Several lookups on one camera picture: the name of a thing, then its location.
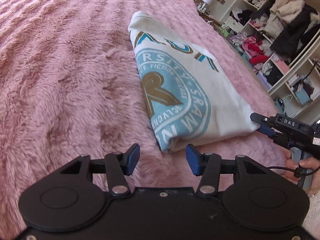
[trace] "white drawer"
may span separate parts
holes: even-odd
[[[237,23],[232,17],[229,17],[224,23],[236,33],[240,32],[243,28],[243,26],[240,23]]]

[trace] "red garment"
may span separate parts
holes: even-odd
[[[253,50],[253,51],[255,51],[255,52],[258,52],[260,55],[264,55],[264,51],[261,50],[261,49],[260,49],[257,45],[255,45],[255,44],[252,44],[252,43],[248,44],[248,48],[251,49],[251,50]]]
[[[249,59],[249,62],[251,63],[251,65],[257,65],[259,63],[265,63],[268,59],[269,59],[268,56],[260,55],[260,56]]]

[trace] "screw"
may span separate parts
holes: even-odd
[[[33,236],[33,235],[28,235],[26,237],[26,240],[37,240],[37,238],[35,236]]]
[[[166,192],[160,192],[160,197],[167,197],[168,196],[168,193],[166,193]]]
[[[123,194],[126,193],[128,191],[128,188],[126,186],[123,185],[118,185],[118,186],[114,186],[112,188],[112,191],[116,194]]]
[[[203,194],[211,194],[211,193],[213,193],[215,191],[216,191],[216,189],[214,187],[212,187],[212,186],[209,186],[209,185],[208,186],[202,186],[200,188],[200,192],[203,193]]]

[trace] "lamp shade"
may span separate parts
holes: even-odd
[[[202,0],[202,1],[204,1],[206,4],[208,4],[208,5],[211,5],[212,3],[213,3],[213,1],[212,0]]]

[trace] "white label sticker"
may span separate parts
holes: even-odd
[[[312,143],[312,144],[320,145],[320,138],[316,138],[316,137],[314,137],[314,138],[313,138],[313,143]]]

